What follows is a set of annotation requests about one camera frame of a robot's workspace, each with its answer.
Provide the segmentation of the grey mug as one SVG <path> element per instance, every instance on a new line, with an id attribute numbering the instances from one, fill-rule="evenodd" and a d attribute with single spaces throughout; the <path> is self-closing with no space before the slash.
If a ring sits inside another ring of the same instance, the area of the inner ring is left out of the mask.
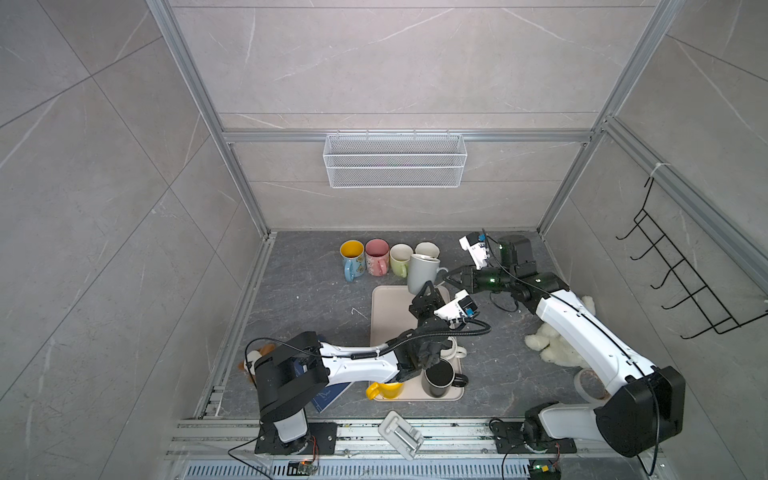
<path id="1" fill-rule="evenodd" d="M 426 282 L 434 283 L 439 272 L 447 272 L 440 260 L 424 254 L 414 253 L 408 262 L 407 288 L 410 294 L 416 295 Z"/>

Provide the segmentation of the light green mug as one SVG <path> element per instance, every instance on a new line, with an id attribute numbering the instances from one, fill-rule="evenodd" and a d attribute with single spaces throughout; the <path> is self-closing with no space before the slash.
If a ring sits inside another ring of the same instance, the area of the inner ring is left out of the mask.
<path id="1" fill-rule="evenodd" d="M 400 243 L 390 248 L 390 270 L 395 276 L 400 278 L 408 276 L 409 261 L 413 254 L 413 248 L 407 244 Z"/>

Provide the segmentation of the white mug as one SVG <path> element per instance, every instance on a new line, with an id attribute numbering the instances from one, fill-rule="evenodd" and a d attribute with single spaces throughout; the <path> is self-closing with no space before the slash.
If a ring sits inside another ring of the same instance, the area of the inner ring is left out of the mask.
<path id="1" fill-rule="evenodd" d="M 442 359 L 451 361 L 454 358 L 463 359 L 467 356 L 467 350 L 458 344 L 455 337 L 448 337 L 445 345 L 447 348 L 440 352 Z"/>

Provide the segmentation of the dark green mug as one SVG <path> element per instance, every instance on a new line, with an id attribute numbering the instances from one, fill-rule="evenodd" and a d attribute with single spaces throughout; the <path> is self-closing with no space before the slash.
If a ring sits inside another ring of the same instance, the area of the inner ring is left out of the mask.
<path id="1" fill-rule="evenodd" d="M 441 250 L 436 244 L 432 242 L 424 241 L 417 244 L 414 252 L 419 255 L 424 255 L 431 258 L 438 258 L 441 253 Z"/>

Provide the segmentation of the pink cartoon mug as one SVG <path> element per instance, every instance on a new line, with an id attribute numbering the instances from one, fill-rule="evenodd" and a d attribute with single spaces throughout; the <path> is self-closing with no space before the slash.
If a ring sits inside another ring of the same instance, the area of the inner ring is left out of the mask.
<path id="1" fill-rule="evenodd" d="M 383 239 L 372 239 L 365 244 L 366 268 L 374 277 L 385 276 L 389 271 L 389 244 Z"/>

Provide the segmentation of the blue mug yellow inside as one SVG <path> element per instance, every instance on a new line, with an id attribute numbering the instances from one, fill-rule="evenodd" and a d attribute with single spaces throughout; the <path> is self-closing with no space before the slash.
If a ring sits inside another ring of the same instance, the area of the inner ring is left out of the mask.
<path id="1" fill-rule="evenodd" d="M 347 282 L 353 282 L 366 272 L 365 248 L 358 240 L 345 241 L 339 249 Z"/>

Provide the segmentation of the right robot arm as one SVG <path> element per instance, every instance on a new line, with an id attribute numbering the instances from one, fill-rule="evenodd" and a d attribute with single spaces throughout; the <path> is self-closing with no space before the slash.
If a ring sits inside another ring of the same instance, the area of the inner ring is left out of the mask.
<path id="1" fill-rule="evenodd" d="M 468 293 L 505 292 L 554 329 L 604 385 L 599 403 L 550 403 L 529 409 L 521 431 L 524 445 L 545 451 L 562 439 L 603 441 L 624 457 L 657 450 L 683 430 L 686 382 L 673 367 L 659 368 L 629 347 L 593 315 L 552 272 L 537 269 L 523 235 L 500 241 L 472 232 L 459 241 L 472 265 L 445 279 Z"/>

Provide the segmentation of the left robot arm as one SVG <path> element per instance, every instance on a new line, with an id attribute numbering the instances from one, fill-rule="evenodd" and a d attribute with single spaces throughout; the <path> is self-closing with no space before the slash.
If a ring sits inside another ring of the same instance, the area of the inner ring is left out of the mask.
<path id="1" fill-rule="evenodd" d="M 445 302 L 426 282 L 409 312 L 417 327 L 369 347 L 342 347 L 319 339 L 314 331 L 288 341 L 265 337 L 275 348 L 253 358 L 244 349 L 243 368 L 254 385 L 259 406 L 257 447 L 268 453 L 294 453 L 312 438 L 305 407 L 330 385 L 355 382 L 403 383 L 438 364 L 450 337 L 491 332 L 478 319 L 478 307 L 462 290 Z"/>

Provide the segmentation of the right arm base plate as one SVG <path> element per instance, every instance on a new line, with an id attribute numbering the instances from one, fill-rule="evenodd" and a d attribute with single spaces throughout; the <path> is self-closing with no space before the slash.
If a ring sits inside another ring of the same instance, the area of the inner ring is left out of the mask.
<path id="1" fill-rule="evenodd" d="M 500 454 L 575 454 L 577 447 L 570 438 L 553 439 L 532 421 L 503 421 L 488 423 L 497 452 Z"/>

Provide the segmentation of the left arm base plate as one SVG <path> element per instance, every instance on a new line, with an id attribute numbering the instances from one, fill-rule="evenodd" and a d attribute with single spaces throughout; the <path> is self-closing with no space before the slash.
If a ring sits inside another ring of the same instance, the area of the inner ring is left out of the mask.
<path id="1" fill-rule="evenodd" d="M 271 423 L 263 423 L 254 447 L 255 454 L 269 455 L 332 455 L 337 442 L 338 424 L 334 422 L 310 422 L 307 432 L 290 442 L 284 442 L 278 435 L 277 428 Z"/>

